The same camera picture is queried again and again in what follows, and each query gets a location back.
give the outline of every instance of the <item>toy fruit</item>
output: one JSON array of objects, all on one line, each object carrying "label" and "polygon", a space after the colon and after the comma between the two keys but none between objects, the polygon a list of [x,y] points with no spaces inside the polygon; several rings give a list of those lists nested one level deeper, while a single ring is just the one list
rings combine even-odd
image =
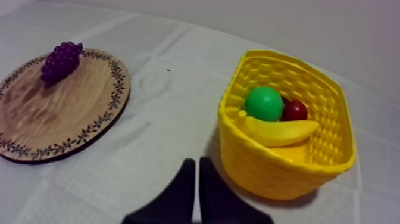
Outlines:
[{"label": "toy fruit", "polygon": [[307,120],[307,108],[302,102],[293,100],[283,110],[282,120]]},{"label": "toy fruit", "polygon": [[290,103],[290,101],[289,101],[286,97],[284,97],[284,96],[281,96],[281,97],[282,97],[283,105],[284,105],[285,107],[287,107],[288,104]]},{"label": "toy fruit", "polygon": [[254,118],[275,122],[282,115],[282,98],[274,89],[257,87],[247,95],[245,110]]},{"label": "toy fruit", "polygon": [[313,120],[292,122],[265,122],[239,112],[239,126],[243,133],[263,146],[284,146],[300,142],[310,137],[319,127]]},{"label": "toy fruit", "polygon": [[42,67],[41,79],[47,85],[54,85],[72,74],[79,65],[79,55],[83,51],[81,43],[63,42],[56,46]]}]

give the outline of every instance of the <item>wall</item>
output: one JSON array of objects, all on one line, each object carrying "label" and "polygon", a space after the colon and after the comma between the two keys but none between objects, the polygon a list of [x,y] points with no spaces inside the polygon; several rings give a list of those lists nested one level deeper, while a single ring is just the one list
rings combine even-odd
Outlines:
[{"label": "wall", "polygon": [[399,0],[79,0],[195,23],[397,94]]}]

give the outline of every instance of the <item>yellow banana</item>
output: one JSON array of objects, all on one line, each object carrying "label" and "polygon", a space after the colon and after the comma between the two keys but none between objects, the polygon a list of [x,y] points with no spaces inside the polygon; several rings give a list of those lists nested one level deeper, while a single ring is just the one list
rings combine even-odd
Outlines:
[{"label": "yellow banana", "polygon": [[313,120],[290,122],[265,122],[239,112],[238,128],[263,146],[283,146],[300,142],[317,130],[319,123]]}]

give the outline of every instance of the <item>basket rim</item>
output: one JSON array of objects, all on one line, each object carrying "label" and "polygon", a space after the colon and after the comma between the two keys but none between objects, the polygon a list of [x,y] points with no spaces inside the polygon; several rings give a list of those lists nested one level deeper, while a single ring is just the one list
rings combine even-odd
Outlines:
[{"label": "basket rim", "polygon": [[261,145],[260,143],[258,143],[257,141],[253,140],[252,138],[248,137],[236,125],[234,125],[233,122],[228,118],[228,116],[226,114],[226,109],[225,109],[227,94],[229,93],[230,88],[232,87],[232,83],[234,82],[234,80],[236,79],[236,77],[239,74],[239,69],[243,66],[245,60],[248,58],[247,56],[249,54],[252,54],[255,52],[264,54],[263,57],[273,58],[275,60],[280,60],[283,63],[292,64],[294,66],[302,68],[302,69],[306,70],[308,73],[310,73],[311,75],[321,79],[323,82],[325,82],[327,84],[327,86],[331,90],[333,90],[335,92],[337,92],[337,91],[335,89],[333,89],[332,86],[335,86],[338,89],[341,89],[341,87],[337,83],[332,81],[325,74],[319,72],[318,70],[312,68],[307,63],[305,63],[297,58],[293,58],[293,57],[290,57],[287,55],[279,54],[279,53],[276,53],[273,51],[268,51],[268,50],[251,50],[251,51],[244,53],[243,57],[240,59],[240,63],[238,65],[238,67],[236,68],[235,74],[232,77],[232,79],[229,83],[229,86],[226,89],[226,91],[222,97],[222,100],[221,100],[221,103],[220,103],[220,106],[218,109],[219,118],[221,119],[221,122],[224,123],[230,129],[230,132],[232,135],[234,135],[235,137],[239,138],[242,142],[244,142],[244,144],[248,148],[250,148],[253,152],[255,152],[263,157],[268,157],[270,160],[272,160],[275,163],[280,163],[280,164],[283,163],[285,166],[289,166],[289,167],[293,167],[296,169],[301,169],[305,172],[313,172],[313,173],[340,174],[340,173],[343,173],[343,172],[349,170],[355,163],[357,150],[356,150],[356,145],[355,145],[355,138],[354,138],[354,132],[353,132],[353,128],[352,128],[352,122],[351,122],[349,108],[347,106],[347,101],[346,101],[346,98],[342,91],[338,92],[338,95],[341,96],[341,98],[343,99],[343,102],[345,104],[347,116],[349,119],[349,128],[350,128],[351,141],[352,141],[352,149],[351,149],[352,154],[351,154],[350,158],[348,159],[348,161],[343,164],[325,166],[325,165],[318,165],[318,164],[296,163],[294,161],[291,161],[288,158],[283,157],[283,156],[279,155],[278,153],[275,153],[269,147],[265,147],[265,146]]}]

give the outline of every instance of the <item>red tomato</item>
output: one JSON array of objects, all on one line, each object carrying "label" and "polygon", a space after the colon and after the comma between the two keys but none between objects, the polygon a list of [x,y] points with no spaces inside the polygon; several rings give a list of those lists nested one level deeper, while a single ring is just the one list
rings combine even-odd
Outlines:
[{"label": "red tomato", "polygon": [[282,120],[307,120],[307,109],[302,102],[293,100],[283,110]]},{"label": "red tomato", "polygon": [[281,98],[282,98],[282,101],[283,101],[283,105],[285,105],[285,107],[287,107],[288,104],[290,103],[290,101],[284,96],[281,96]]}]

